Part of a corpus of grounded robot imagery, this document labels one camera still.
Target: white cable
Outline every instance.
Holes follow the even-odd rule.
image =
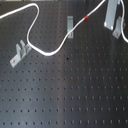
[[[90,16],[92,13],[94,13],[99,7],[101,7],[101,5],[105,2],[106,0],[102,0],[100,3],[99,3],[99,5],[96,7],[96,8],[94,8],[89,14],[88,14],[88,16]]]
[[[28,4],[28,5],[25,5],[25,6],[21,7],[21,8],[19,8],[19,9],[15,9],[15,10],[13,10],[13,11],[10,11],[10,12],[8,12],[8,13],[6,13],[6,14],[0,16],[0,19],[4,18],[4,17],[6,17],[6,16],[9,16],[9,15],[11,15],[11,14],[14,14],[14,13],[16,13],[16,12],[19,12],[19,11],[21,11],[21,10],[24,10],[24,9],[26,9],[26,8],[28,8],[28,7],[35,6],[35,7],[37,8],[37,14],[36,14],[36,17],[35,17],[34,21],[33,21],[32,24],[31,24],[31,26],[30,26],[28,32],[27,32],[27,42],[28,42],[28,44],[29,44],[34,50],[36,50],[36,51],[39,52],[40,54],[42,54],[42,55],[44,55],[44,56],[52,56],[52,55],[56,54],[56,53],[61,49],[61,47],[63,46],[63,44],[64,44],[64,42],[65,42],[65,40],[66,40],[66,38],[77,28],[77,26],[80,25],[85,19],[87,19],[92,13],[94,13],[105,1],[106,1],[106,0],[102,0],[101,3],[100,3],[96,8],[94,8],[87,16],[85,16],[84,18],[82,18],[82,19],[74,26],[74,28],[73,28],[72,30],[70,30],[70,31],[66,34],[66,36],[64,37],[64,39],[63,39],[61,45],[60,45],[55,51],[53,51],[53,52],[44,52],[44,51],[42,51],[41,49],[35,47],[35,46],[34,46],[33,44],[31,44],[30,41],[29,41],[29,34],[30,34],[30,31],[31,31],[33,25],[35,24],[35,22],[36,22],[36,20],[37,20],[37,17],[38,17],[38,15],[39,15],[39,7],[38,7],[37,4],[31,3],[31,4]]]
[[[125,7],[124,7],[123,0],[121,0],[121,4],[122,4],[122,8],[123,8],[122,20],[121,20],[121,33],[122,33],[123,39],[128,43],[128,39],[125,37],[124,31],[123,31],[123,23],[124,23],[124,15],[125,15]]]

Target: black surface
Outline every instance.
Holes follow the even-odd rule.
[[[45,51],[56,49],[67,16],[76,24],[99,2],[37,2],[40,15],[31,42]],[[26,4],[1,3],[0,15]],[[36,9],[0,20],[0,128],[128,128],[128,44],[104,28],[106,8],[107,3],[82,23],[56,55],[32,50],[14,69],[9,61],[16,43],[27,43]]]

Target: wire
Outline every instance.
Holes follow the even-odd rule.
[[[124,7],[123,0],[121,0],[121,4],[122,4],[122,8],[123,8],[122,20],[121,20],[121,33],[122,33],[123,39],[128,43],[128,39],[125,37],[124,31],[123,31],[123,26],[124,26],[123,23],[124,23],[124,15],[125,15],[125,7]]]
[[[34,21],[33,21],[32,24],[31,24],[30,28],[28,29],[28,32],[27,32],[27,42],[28,42],[28,44],[29,44],[34,50],[36,50],[36,51],[39,52],[40,54],[42,54],[42,55],[44,55],[44,56],[52,56],[52,55],[56,54],[56,53],[62,48],[62,46],[63,46],[65,40],[67,39],[67,37],[68,37],[84,20],[86,20],[91,14],[93,14],[97,9],[99,9],[99,8],[101,7],[101,5],[102,5],[105,1],[106,1],[106,0],[102,0],[96,8],[94,8],[89,14],[87,14],[84,18],[82,18],[82,19],[74,26],[74,28],[73,28],[72,30],[70,30],[70,31],[66,34],[66,36],[64,37],[64,39],[63,39],[62,43],[60,44],[60,46],[59,46],[55,51],[52,51],[52,52],[44,52],[44,51],[42,51],[41,49],[39,49],[39,48],[37,48],[36,46],[34,46],[34,45],[30,42],[30,40],[29,40],[30,31],[31,31],[33,25],[35,24],[35,22],[36,22],[36,20],[37,20],[37,18],[38,18],[38,15],[39,15],[39,7],[38,7],[37,4],[31,3],[31,4],[28,4],[28,5],[25,5],[25,6],[21,7],[21,8],[18,8],[18,9],[15,9],[15,10],[13,10],[13,11],[10,11],[10,12],[8,12],[8,13],[3,14],[2,16],[0,16],[0,19],[2,19],[2,18],[4,18],[4,17],[7,17],[7,16],[9,16],[9,15],[11,15],[11,14],[17,13],[17,12],[19,12],[19,11],[21,11],[21,10],[24,10],[24,9],[28,8],[28,7],[35,6],[35,7],[37,8],[37,14],[36,14],[36,17],[35,17]]]

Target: metal bracket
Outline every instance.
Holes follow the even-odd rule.
[[[73,16],[67,16],[67,33],[73,29]],[[73,38],[73,32],[68,36],[68,38]]]
[[[28,52],[32,49],[29,44],[25,46],[25,43],[21,40],[20,44],[22,46],[19,46],[19,44],[16,44],[16,52],[17,54],[10,60],[10,63],[12,67],[14,68],[27,54]]]
[[[115,28],[115,30],[114,30],[114,32],[113,32],[113,36],[115,37],[115,38],[119,38],[120,37],[120,35],[121,35],[121,20],[122,20],[122,18],[119,16],[118,17],[118,19],[116,20],[116,28]]]
[[[113,30],[117,4],[119,3],[120,3],[120,0],[109,0],[108,2],[108,8],[107,8],[104,26],[110,30]]]

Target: red component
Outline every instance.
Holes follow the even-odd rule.
[[[85,17],[84,17],[84,20],[86,20],[88,18],[88,15],[86,15]]]

